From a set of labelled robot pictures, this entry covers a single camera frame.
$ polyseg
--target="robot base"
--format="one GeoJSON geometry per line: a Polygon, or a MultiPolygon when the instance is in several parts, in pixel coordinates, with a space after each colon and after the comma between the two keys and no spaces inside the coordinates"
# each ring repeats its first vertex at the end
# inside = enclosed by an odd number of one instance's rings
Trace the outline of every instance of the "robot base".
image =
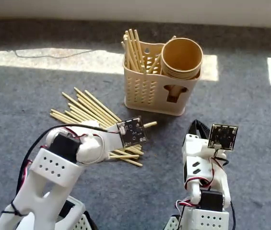
{"type": "Polygon", "coordinates": [[[171,216],[164,230],[228,230],[229,213],[185,207],[180,226],[179,220],[171,216]]]}
{"type": "MultiPolygon", "coordinates": [[[[69,210],[64,211],[66,212],[64,217],[59,216],[55,230],[98,230],[81,201],[72,196],[69,196],[67,200],[72,206],[69,210]]],[[[34,230],[34,220],[34,214],[29,213],[29,215],[23,218],[19,223],[16,230],[34,230]]]]}

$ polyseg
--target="plastic utensil caddy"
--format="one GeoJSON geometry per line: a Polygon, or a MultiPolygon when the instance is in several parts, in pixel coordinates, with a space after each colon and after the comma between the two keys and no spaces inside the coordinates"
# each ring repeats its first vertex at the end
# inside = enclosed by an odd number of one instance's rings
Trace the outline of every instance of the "plastic utensil caddy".
{"type": "MultiPolygon", "coordinates": [[[[164,44],[140,42],[146,69],[160,55],[164,44]]],[[[180,116],[185,111],[186,103],[195,87],[199,74],[190,80],[174,79],[160,74],[160,62],[154,67],[152,74],[132,71],[126,67],[126,56],[123,61],[125,74],[125,105],[130,109],[144,110],[162,114],[180,116]],[[175,102],[169,98],[168,88],[172,85],[184,87],[175,102]]]]}

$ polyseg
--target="pile of chopsticks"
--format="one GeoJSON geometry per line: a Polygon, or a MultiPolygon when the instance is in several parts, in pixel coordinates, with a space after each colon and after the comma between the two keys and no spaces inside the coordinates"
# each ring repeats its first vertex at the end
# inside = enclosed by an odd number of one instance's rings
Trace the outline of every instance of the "pile of chopsticks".
{"type": "MultiPolygon", "coordinates": [[[[50,115],[52,117],[65,124],[78,124],[82,121],[95,120],[102,128],[108,128],[121,121],[119,117],[117,117],[87,90],[83,93],[76,87],[74,87],[74,89],[77,92],[77,101],[62,92],[63,96],[70,101],[68,103],[70,111],[65,110],[65,113],[61,113],[55,109],[51,109],[50,115]]],[[[156,125],[156,122],[147,123],[144,127],[147,128],[153,125],[156,125]]],[[[117,149],[110,153],[110,158],[120,159],[142,167],[143,164],[135,160],[143,154],[144,153],[141,151],[141,145],[136,145],[125,149],[117,149]]]]}
{"type": "Polygon", "coordinates": [[[128,69],[140,73],[153,73],[154,68],[160,62],[161,53],[157,56],[157,58],[154,59],[151,66],[148,66],[147,64],[145,65],[137,30],[134,30],[134,32],[132,29],[126,30],[121,44],[125,50],[126,67],[128,69]]]}

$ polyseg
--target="circuit board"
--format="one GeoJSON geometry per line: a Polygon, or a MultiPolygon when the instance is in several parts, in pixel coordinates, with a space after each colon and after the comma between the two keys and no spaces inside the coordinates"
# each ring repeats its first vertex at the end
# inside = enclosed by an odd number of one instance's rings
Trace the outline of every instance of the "circuit board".
{"type": "Polygon", "coordinates": [[[212,124],[208,148],[233,150],[238,126],[212,124]]]}
{"type": "Polygon", "coordinates": [[[140,116],[118,122],[117,127],[124,148],[143,143],[147,140],[140,116]]]}

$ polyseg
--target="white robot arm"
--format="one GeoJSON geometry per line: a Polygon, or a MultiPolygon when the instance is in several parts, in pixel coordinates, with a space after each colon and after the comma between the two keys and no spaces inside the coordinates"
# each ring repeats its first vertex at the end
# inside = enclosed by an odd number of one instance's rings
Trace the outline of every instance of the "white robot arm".
{"type": "MultiPolygon", "coordinates": [[[[47,131],[30,148],[23,165],[45,134],[47,131]]],[[[72,230],[78,225],[80,228],[81,223],[87,230],[96,229],[89,224],[89,215],[83,213],[84,205],[69,196],[72,188],[86,165],[108,159],[110,151],[144,141],[146,135],[140,117],[119,122],[107,130],[94,121],[52,129],[16,197],[2,211],[0,230],[72,230]],[[49,183],[50,192],[43,194],[49,183]],[[58,221],[62,211],[65,214],[58,221]]]]}
{"type": "Polygon", "coordinates": [[[184,187],[190,197],[176,202],[182,213],[173,215],[164,230],[228,230],[226,208],[232,202],[223,166],[236,134],[237,126],[213,124],[209,132],[200,121],[192,123],[182,146],[184,187]]]}

